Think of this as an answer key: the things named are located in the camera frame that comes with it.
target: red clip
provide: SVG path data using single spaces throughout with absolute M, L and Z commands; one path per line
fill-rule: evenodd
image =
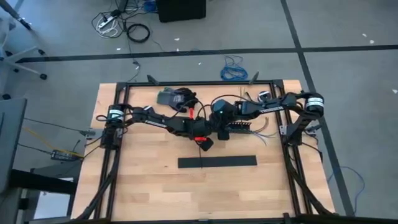
M 206 137 L 195 137 L 195 141 L 207 141 Z
M 193 119 L 193 108 L 189 108 L 189 117 Z

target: wooden tabletop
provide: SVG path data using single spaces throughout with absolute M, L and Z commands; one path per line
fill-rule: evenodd
M 301 90 L 298 80 L 284 80 L 284 85 L 286 92 L 299 93 Z M 251 96 L 256 96 L 262 90 L 269 90 L 268 85 L 186 87 L 197 92 L 198 99 L 204 104 L 224 94 L 241 95 L 247 91 Z M 107 114 L 108 106 L 113 104 L 115 88 L 115 83 L 100 85 L 92 128 L 103 129 L 104 123 L 96 121 L 95 116 Z M 152 105 L 156 113 L 171 116 L 175 113 L 174 110 L 156 104 L 157 93 L 163 88 L 164 86 L 131 88 L 129 104 Z M 225 100 L 234 102 L 236 98 L 226 97 Z M 207 108 L 206 112 L 209 115 L 210 109 Z M 269 125 L 262 133 L 276 133 L 278 127 L 275 113 L 250 120 L 251 129 L 260 128 L 266 117 L 269 118 Z M 293 121 L 297 117 L 292 112 Z M 229 141 L 217 140 L 216 134 L 210 137 L 215 143 L 209 151 L 202 151 L 201 156 L 255 155 L 257 166 L 179 169 L 178 158 L 199 156 L 198 146 L 193 141 L 147 124 L 130 126 L 123 137 L 113 220 L 272 218 L 281 217 L 284 212 L 294 216 L 278 133 L 274 138 L 266 139 L 267 145 L 252 134 L 231 134 Z M 303 135 L 303 142 L 317 146 L 315 140 L 306 135 Z M 88 146 L 86 153 L 96 146 L 97 144 Z M 327 209 L 334 211 L 318 152 L 307 146 L 299 146 L 299 151 L 308 186 Z M 83 161 L 72 218 L 79 216 L 97 191 L 103 156 L 104 149 L 98 149 Z M 107 198 L 106 192 L 103 213 Z

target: robotic arm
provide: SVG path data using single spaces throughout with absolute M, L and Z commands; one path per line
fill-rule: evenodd
M 304 106 L 297 100 L 305 99 Z M 225 100 L 218 100 L 211 106 L 210 120 L 172 116 L 167 117 L 155 113 L 151 106 L 132 107 L 131 105 L 111 105 L 106 117 L 105 129 L 101 138 L 101 147 L 116 149 L 121 145 L 124 129 L 134 123 L 146 123 L 166 129 L 169 133 L 194 140 L 204 151 L 209 150 L 213 141 L 208 138 L 212 132 L 218 133 L 219 140 L 228 140 L 230 127 L 235 121 L 257 118 L 258 116 L 280 110 L 295 111 L 299 117 L 295 123 L 289 124 L 285 130 L 284 142 L 292 145 L 302 143 L 302 132 L 308 124 L 323 116 L 323 97 L 318 93 L 287 93 L 279 98 L 271 99 L 271 95 L 263 91 L 259 101 L 236 101 L 234 105 Z
M 305 104 L 301 105 L 299 99 L 304 99 Z M 212 105 L 210 121 L 218 133 L 218 139 L 228 140 L 229 133 L 225 127 L 237 120 L 250 120 L 258 116 L 280 110 L 292 110 L 299 117 L 295 123 L 286 127 L 284 141 L 292 145 L 302 143 L 302 132 L 308 124 L 323 116 L 323 97 L 318 93 L 287 93 L 284 96 L 271 99 L 267 91 L 259 94 L 258 102 L 236 101 L 234 105 L 225 100 L 218 100 Z
M 124 112 L 131 118 L 123 121 Z M 213 141 L 208 138 L 211 134 L 210 123 L 202 117 L 191 119 L 183 116 L 167 117 L 155 113 L 153 107 L 146 106 L 132 107 L 131 105 L 111 105 L 108 110 L 107 122 L 101 139 L 103 147 L 115 148 L 120 146 L 120 141 L 115 137 L 120 135 L 122 130 L 134 123 L 146 123 L 166 129 L 169 133 L 194 140 L 204 151 L 209 150 Z

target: blue cable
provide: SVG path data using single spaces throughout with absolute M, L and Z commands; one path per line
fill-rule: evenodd
M 145 0 L 144 11 L 146 12 L 157 12 L 156 2 L 154 0 Z
M 234 58 L 239 58 L 240 61 L 237 63 Z M 246 80 L 248 78 L 248 72 L 240 66 L 240 63 L 243 62 L 242 57 L 236 55 L 224 55 L 224 61 L 224 68 L 220 71 L 220 76 L 224 81 L 238 81 Z
M 358 175 L 358 177 L 361 179 L 362 181 L 362 189 L 355 195 L 355 199 L 354 199 L 354 215 L 356 214 L 356 208 L 357 208 L 357 204 L 358 204 L 358 198 L 361 195 L 361 193 L 363 192 L 363 190 L 365 189 L 365 180 L 363 179 L 363 177 L 361 176 L 361 174 L 359 174 L 358 172 L 356 172 L 354 169 L 350 168 L 350 167 L 346 167 L 346 166 L 341 166 L 340 168 L 344 168 L 344 169 L 349 169 L 351 171 L 353 171 L 356 175 Z M 331 174 L 331 176 L 329 176 L 328 178 L 328 183 L 331 180 L 331 178 L 334 176 L 334 172 Z

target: black box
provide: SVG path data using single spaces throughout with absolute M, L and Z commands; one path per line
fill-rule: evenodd
M 206 0 L 156 0 L 156 6 L 161 22 L 206 17 Z

